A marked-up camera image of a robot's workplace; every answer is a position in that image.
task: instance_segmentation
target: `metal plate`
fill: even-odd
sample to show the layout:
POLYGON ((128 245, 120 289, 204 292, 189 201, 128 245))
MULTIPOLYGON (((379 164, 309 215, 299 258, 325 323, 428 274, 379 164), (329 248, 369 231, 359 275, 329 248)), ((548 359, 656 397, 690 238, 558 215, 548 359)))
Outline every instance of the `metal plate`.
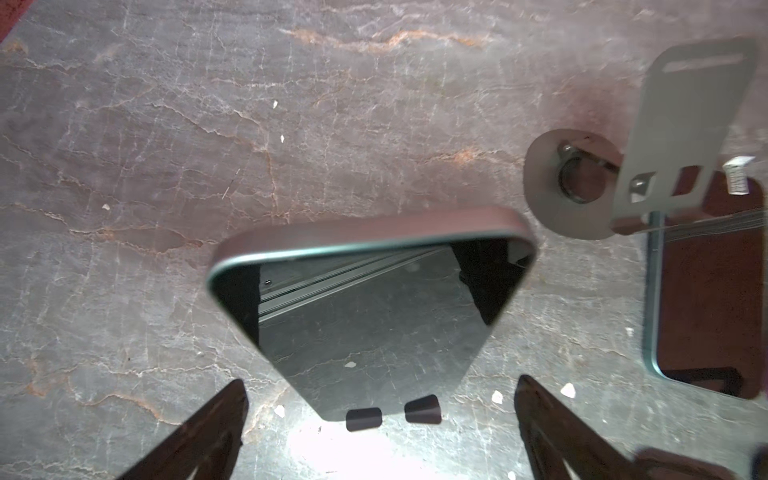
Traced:
POLYGON ((615 232, 646 230, 641 216, 650 212, 675 215, 700 207, 756 59, 753 39, 734 38, 672 47, 654 61, 616 183, 615 232), (689 166, 700 168, 693 190, 673 196, 680 170, 689 166), (649 189, 633 203, 631 182, 647 174, 649 189))
POLYGON ((609 222, 615 176, 606 175, 605 191, 597 200, 588 204, 571 200, 559 183, 563 160, 558 153, 558 147, 564 142, 588 144, 595 150, 607 152, 606 157, 621 158, 616 147, 600 135, 568 129, 548 131, 534 140, 525 154, 525 200, 538 221, 555 233, 583 240, 608 238, 614 234, 609 222))

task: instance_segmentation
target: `gray marble countertop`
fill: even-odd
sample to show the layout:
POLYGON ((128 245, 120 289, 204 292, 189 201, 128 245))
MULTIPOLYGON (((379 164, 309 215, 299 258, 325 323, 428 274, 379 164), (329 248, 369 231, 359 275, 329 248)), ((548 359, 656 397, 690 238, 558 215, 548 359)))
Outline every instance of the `gray marble countertop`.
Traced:
POLYGON ((764 156, 763 0, 37 0, 0 44, 0 476, 112 478, 240 377, 234 478, 525 479, 522 373, 572 383, 628 455, 747 475, 765 398, 643 366, 644 238, 560 237, 521 182, 539 134, 623 147, 654 58, 734 35, 763 60, 725 151, 764 156), (526 213, 541 255, 439 427, 323 422, 203 288, 214 245, 257 225, 478 204, 526 213))

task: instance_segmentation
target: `circular hole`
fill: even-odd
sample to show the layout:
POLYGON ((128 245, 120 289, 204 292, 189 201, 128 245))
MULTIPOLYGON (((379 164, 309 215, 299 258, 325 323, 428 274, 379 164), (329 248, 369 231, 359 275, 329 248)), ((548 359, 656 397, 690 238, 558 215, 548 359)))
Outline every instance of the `circular hole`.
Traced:
POLYGON ((588 204, 605 192, 605 170, 590 158, 569 158, 558 178, 563 193, 577 204, 588 204))

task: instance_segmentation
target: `small debris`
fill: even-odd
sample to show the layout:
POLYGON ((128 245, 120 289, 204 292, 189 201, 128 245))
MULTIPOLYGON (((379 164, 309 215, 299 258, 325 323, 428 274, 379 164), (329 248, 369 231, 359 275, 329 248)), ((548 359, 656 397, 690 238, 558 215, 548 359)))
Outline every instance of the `small debris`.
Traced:
POLYGON ((560 389, 560 393, 567 396, 569 399, 575 399, 576 398, 576 389, 574 388, 573 383, 566 383, 563 388, 560 389))

